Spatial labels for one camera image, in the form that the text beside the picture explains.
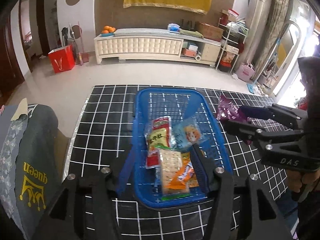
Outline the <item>person's right hand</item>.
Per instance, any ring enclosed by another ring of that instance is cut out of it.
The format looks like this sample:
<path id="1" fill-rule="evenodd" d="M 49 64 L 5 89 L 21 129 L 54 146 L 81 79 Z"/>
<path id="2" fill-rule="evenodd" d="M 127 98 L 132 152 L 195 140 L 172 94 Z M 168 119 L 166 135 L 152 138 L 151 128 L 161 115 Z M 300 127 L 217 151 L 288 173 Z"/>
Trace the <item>person's right hand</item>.
<path id="1" fill-rule="evenodd" d="M 320 172 L 301 174 L 297 171 L 286 170 L 287 175 L 287 186 L 293 192 L 300 192 L 300 188 L 303 184 L 311 184 L 314 191 L 319 191 L 319 175 Z"/>

